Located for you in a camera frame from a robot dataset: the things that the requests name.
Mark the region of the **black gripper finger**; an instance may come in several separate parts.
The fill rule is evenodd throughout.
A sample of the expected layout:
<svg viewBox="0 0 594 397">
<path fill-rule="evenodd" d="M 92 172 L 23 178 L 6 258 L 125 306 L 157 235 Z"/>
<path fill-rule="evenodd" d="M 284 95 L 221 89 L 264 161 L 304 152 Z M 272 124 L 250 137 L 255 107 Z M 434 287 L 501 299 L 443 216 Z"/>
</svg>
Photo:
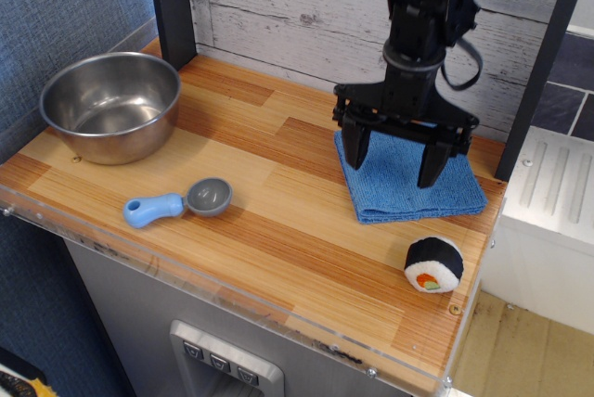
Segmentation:
<svg viewBox="0 0 594 397">
<path fill-rule="evenodd" d="M 417 186 L 433 186 L 445 168 L 452 146 L 445 142 L 428 143 L 423 149 Z"/>
<path fill-rule="evenodd" d="M 349 166 L 358 170 L 368 153 L 371 129 L 369 125 L 345 113 L 342 119 L 342 146 Z"/>
</svg>

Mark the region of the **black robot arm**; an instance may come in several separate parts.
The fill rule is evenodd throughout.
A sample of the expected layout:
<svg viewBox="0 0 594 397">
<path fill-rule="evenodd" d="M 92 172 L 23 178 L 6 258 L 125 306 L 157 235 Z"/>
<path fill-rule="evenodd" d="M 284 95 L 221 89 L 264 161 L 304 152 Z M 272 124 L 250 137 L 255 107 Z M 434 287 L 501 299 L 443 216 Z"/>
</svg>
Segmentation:
<svg viewBox="0 0 594 397">
<path fill-rule="evenodd" d="M 468 152 L 479 120 L 437 91 L 446 50 L 459 45 L 478 65 L 481 56 L 464 40 L 480 8 L 474 0 L 387 0 L 391 30 L 379 83 L 338 84 L 333 119 L 342 129 L 346 162 L 359 169 L 372 132 L 424 145 L 417 185 L 433 186 L 449 158 Z"/>
</svg>

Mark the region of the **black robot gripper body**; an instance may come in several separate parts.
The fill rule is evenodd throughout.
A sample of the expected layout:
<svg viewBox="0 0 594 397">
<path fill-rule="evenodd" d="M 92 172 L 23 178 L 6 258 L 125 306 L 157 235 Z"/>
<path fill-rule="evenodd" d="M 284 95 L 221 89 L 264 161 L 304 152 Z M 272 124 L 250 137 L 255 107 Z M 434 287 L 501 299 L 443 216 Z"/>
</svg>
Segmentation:
<svg viewBox="0 0 594 397">
<path fill-rule="evenodd" d="M 478 118 L 445 100 L 435 87 L 445 58 L 387 58 L 385 78 L 378 83 L 343 83 L 334 87 L 333 120 L 342 127 L 345 113 L 372 131 L 427 145 L 445 142 L 451 153 L 467 154 Z"/>
</svg>

